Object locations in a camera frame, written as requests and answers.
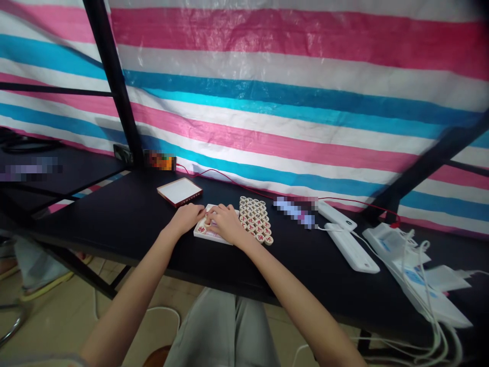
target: red cable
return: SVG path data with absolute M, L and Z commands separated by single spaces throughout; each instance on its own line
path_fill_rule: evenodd
M 190 175 L 190 173 L 187 171 L 187 169 L 186 169 L 186 168 L 185 168 L 183 165 L 181 165 L 181 164 L 177 163 L 177 166 L 183 167 L 183 169 L 185 170 L 185 172 L 187 173 L 187 175 Z M 190 177 L 191 177 L 191 178 L 194 178 L 194 177 L 202 176 L 204 173 L 206 173 L 206 172 L 208 172 L 208 171 L 214 171 L 214 172 L 220 173 L 222 176 L 224 176 L 225 178 L 227 178 L 228 180 L 230 180 L 230 181 L 231 181 L 233 184 L 238 185 L 238 186 L 242 187 L 243 189 L 246 189 L 246 190 L 251 191 L 251 192 L 253 192 L 253 193 L 255 193 L 255 194 L 258 194 L 258 195 L 264 196 L 264 197 L 266 197 L 267 199 L 272 199 L 272 200 L 274 199 L 274 198 L 272 198 L 271 196 L 267 196 L 267 195 L 265 195 L 265 194 L 259 193 L 258 191 L 255 191 L 255 190 L 253 190 L 253 189 L 250 189 L 249 187 L 246 187 L 246 186 L 243 186 L 243 185 L 241 185 L 241 184 L 238 184 L 238 183 L 237 183 L 237 182 L 235 182 L 233 179 L 229 178 L 227 175 L 225 175 L 225 174 L 223 174 L 222 172 L 219 172 L 219 171 L 217 171 L 217 170 L 215 170 L 215 169 L 213 169 L 213 168 L 209 168 L 208 170 L 206 170 L 206 171 L 204 171 L 204 172 L 202 172 L 202 173 L 198 173 L 198 174 L 193 175 L 193 176 L 190 176 Z M 363 202 L 363 201 L 351 200 L 351 199 L 342 199 L 342 198 L 335 198 L 335 197 L 324 197 L 324 198 L 319 198 L 318 200 L 323 200 L 323 199 L 334 199 L 334 200 L 353 201 L 353 202 L 357 202 L 357 203 L 360 203 L 360 204 L 364 204 L 364 205 L 372 206 L 372 207 L 374 207 L 374 208 L 381 209 L 381 210 L 384 210 L 384 211 L 386 211 L 386 212 L 389 212 L 389 213 L 392 213 L 392 214 L 395 214 L 395 215 L 396 215 L 396 217 L 397 217 L 397 222 L 395 222 L 395 223 L 391 224 L 391 228 L 398 228 L 398 227 L 401 225 L 401 217 L 400 217 L 400 215 L 399 215 L 398 213 L 393 212 L 393 211 L 388 210 L 388 209 L 385 209 L 385 208 L 382 208 L 382 207 L 380 207 L 380 206 L 373 205 L 373 204 L 369 204 L 369 203 L 366 203 L 366 202 Z
M 186 169 L 184 166 L 182 166 L 182 165 L 181 165 L 181 164 L 179 164 L 179 163 L 177 163 L 177 166 L 183 167 L 183 169 L 185 170 L 185 172 L 187 172 L 187 175 L 190 175 L 190 173 L 187 171 L 187 169 Z M 243 189 L 249 190 L 249 191 L 251 191 L 252 193 L 255 193 L 255 194 L 261 195 L 261 196 L 263 196 L 263 197 L 266 197 L 267 199 L 272 199 L 272 200 L 274 199 L 274 198 L 272 198 L 271 196 L 267 196 L 267 195 L 265 195 L 265 194 L 259 193 L 258 191 L 255 191 L 255 190 L 253 190 L 253 189 L 250 189 L 250 188 L 248 188 L 248 187 L 246 187 L 246 186 L 243 186 L 243 185 L 238 184 L 238 183 L 237 183 L 237 182 L 235 182 L 233 179 L 229 178 L 227 175 L 225 175 L 225 174 L 223 174 L 222 172 L 219 172 L 219 171 L 217 171 L 217 170 L 215 170 L 215 169 L 213 169 L 213 168 L 209 168 L 207 171 L 204 171 L 204 172 L 202 172 L 202 173 L 198 173 L 198 174 L 193 175 L 193 176 L 190 176 L 190 177 L 191 177 L 191 178 L 194 178 L 194 177 L 202 176 L 204 173 L 206 173 L 206 172 L 208 172 L 208 171 L 214 171 L 214 172 L 220 173 L 222 176 L 224 176 L 225 178 L 227 178 L 228 180 L 230 180 L 230 181 L 231 181 L 233 184 L 238 185 L 238 186 L 242 187 Z

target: gray pants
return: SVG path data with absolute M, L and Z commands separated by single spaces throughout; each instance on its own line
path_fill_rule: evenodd
M 165 367 L 279 367 L 263 304 L 204 289 L 175 337 Z

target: black metal frame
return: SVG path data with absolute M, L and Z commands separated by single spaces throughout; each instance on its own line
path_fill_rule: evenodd
M 141 137 L 139 136 L 134 121 L 134 116 L 127 94 L 126 84 L 104 1 L 84 0 L 84 5 L 111 91 L 101 92 L 17 83 L 0 83 L 0 90 L 112 97 L 124 129 L 129 149 L 132 153 L 133 166 L 136 169 L 143 168 L 144 154 L 142 150 Z M 489 6 L 484 6 L 486 12 L 489 12 Z M 420 156 L 419 159 L 401 175 L 401 177 L 399 177 L 394 183 L 380 193 L 374 200 L 373 204 L 396 212 L 398 210 L 400 200 L 443 165 L 449 165 L 468 172 L 489 177 L 489 170 L 452 161 L 455 155 L 471 144 L 488 129 L 489 110 L 485 112 L 480 121 L 473 126 L 467 128 L 454 127 L 450 129 L 450 131 L 448 131 L 448 133 L 445 134 L 435 146 L 433 146 L 424 155 Z M 49 190 L 41 190 L 30 187 L 18 189 L 53 196 L 59 199 L 77 199 L 76 197 L 72 197 L 72 194 L 74 193 L 70 193 L 69 195 L 59 195 Z M 26 227 L 34 221 L 30 213 L 23 211 L 15 202 L 13 202 L 1 191 L 0 206 L 2 208 L 9 208 L 7 213 L 9 217 L 22 227 Z M 362 211 L 362 214 L 368 221 L 377 223 L 378 217 L 380 214 L 382 214 L 382 212 L 383 210 L 381 209 L 368 207 Z M 388 222 L 393 222 L 395 219 L 396 218 L 392 214 L 387 215 Z M 55 259 L 63 263 L 67 268 L 79 275 L 83 280 L 110 299 L 115 297 L 117 294 L 115 290 L 116 286 L 130 269 L 130 266 L 126 266 L 124 270 L 116 277 L 116 279 L 111 284 L 108 284 L 88 266 L 83 264 L 83 262 L 79 260 L 71 251 L 47 243 L 41 243 L 41 245 Z M 360 336 L 368 337 L 370 336 L 370 333 L 362 330 Z M 363 355 L 379 356 L 392 355 L 392 353 L 396 353 L 396 351 L 393 350 L 385 350 L 383 352 L 380 352 L 379 350 L 369 350 L 368 340 L 360 340 L 358 343 L 358 349 Z

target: forearm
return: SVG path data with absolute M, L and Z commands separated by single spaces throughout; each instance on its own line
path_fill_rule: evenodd
M 366 366 L 346 333 L 306 287 L 253 238 L 240 246 L 258 268 L 320 365 Z
M 163 276 L 179 234 L 161 231 L 81 350 L 92 367 L 120 366 Z

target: striped tarp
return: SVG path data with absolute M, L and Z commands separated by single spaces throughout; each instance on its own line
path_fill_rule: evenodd
M 368 202 L 489 105 L 489 38 L 471 2 L 108 3 L 144 145 L 189 171 Z M 108 90 L 81 0 L 0 4 L 0 80 Z M 125 143 L 110 98 L 0 95 L 2 125 L 99 152 Z M 485 134 L 455 160 L 489 167 L 488 147 Z M 399 214 L 489 234 L 488 189 L 489 179 L 445 166 Z

